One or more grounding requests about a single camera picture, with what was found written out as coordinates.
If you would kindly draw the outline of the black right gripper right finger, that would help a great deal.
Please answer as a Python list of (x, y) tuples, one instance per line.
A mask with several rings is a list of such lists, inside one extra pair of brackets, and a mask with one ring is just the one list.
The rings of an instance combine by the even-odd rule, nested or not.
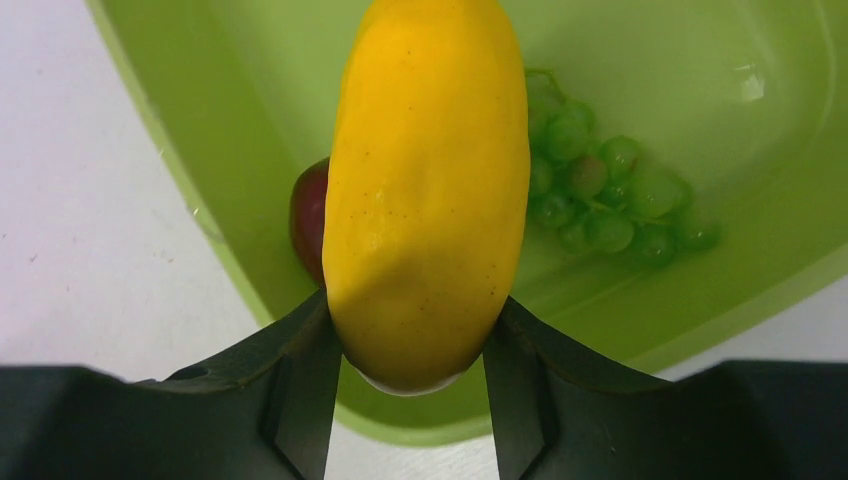
[(843, 479), (847, 367), (728, 360), (677, 381), (508, 300), (484, 369), (503, 479)]

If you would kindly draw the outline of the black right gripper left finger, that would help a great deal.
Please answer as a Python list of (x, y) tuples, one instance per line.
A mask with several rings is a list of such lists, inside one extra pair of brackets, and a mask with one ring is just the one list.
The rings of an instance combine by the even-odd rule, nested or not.
[(320, 479), (341, 351), (326, 296), (162, 381), (1, 370), (5, 479)]

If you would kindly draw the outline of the red fake fruit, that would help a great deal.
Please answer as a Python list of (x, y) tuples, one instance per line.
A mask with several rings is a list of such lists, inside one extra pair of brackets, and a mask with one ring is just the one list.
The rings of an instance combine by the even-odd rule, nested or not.
[(329, 157), (304, 170), (294, 183), (289, 208), (289, 233), (298, 259), (310, 277), (324, 285), (322, 247)]

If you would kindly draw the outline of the green fake grapes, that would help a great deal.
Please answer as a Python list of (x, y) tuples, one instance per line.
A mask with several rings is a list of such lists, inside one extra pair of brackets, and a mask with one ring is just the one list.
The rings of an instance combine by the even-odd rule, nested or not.
[(590, 106), (548, 69), (525, 71), (532, 154), (528, 215), (573, 255), (662, 268), (715, 247), (721, 227), (691, 184), (637, 139), (601, 139)]

